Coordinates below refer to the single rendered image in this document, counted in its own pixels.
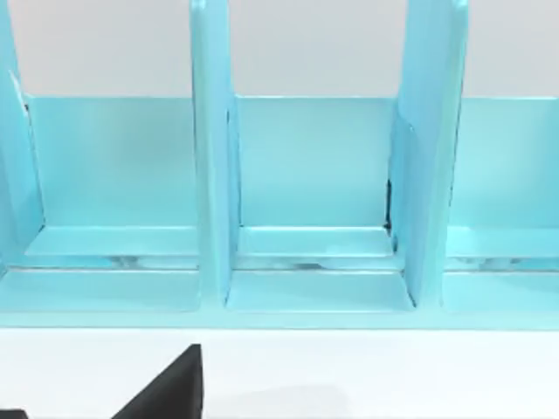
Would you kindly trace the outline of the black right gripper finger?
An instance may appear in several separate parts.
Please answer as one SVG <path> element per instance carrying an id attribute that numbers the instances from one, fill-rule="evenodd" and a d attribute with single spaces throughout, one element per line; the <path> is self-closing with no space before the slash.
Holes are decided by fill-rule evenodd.
<path id="1" fill-rule="evenodd" d="M 111 419 L 203 419 L 202 346 L 189 345 Z"/>

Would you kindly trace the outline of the light blue rack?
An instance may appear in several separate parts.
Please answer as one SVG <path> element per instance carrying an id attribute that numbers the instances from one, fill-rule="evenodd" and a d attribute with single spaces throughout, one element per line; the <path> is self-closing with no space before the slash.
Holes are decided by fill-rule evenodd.
<path id="1" fill-rule="evenodd" d="M 408 0 L 393 98 L 33 95 L 0 0 L 0 327 L 559 331 L 559 98 L 465 98 L 469 0 Z"/>

